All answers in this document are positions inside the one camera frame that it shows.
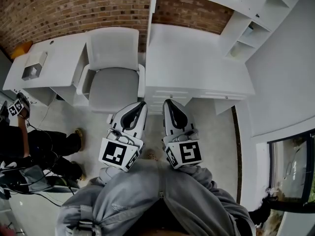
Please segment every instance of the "person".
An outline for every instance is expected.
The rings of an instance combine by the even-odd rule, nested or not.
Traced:
[[[68,199],[56,235],[253,236],[255,227],[208,169],[137,159],[127,173],[101,169]]]
[[[19,167],[37,164],[43,170],[50,169],[53,173],[71,180],[84,179],[80,166],[63,158],[84,149],[82,130],[77,128],[68,137],[55,131],[33,130],[28,133],[27,117],[28,112],[23,109],[17,117],[17,127],[8,125],[0,127],[1,165],[9,165],[12,161]]]

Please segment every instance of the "gray hoodie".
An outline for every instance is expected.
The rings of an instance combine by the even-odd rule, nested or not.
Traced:
[[[79,221],[91,221],[96,235],[124,235],[159,199],[190,235],[239,236],[236,218],[247,221],[255,235],[247,210],[217,188],[207,169],[173,170],[167,163],[143,159],[128,173],[101,169],[97,179],[63,204],[56,235],[78,235]]]

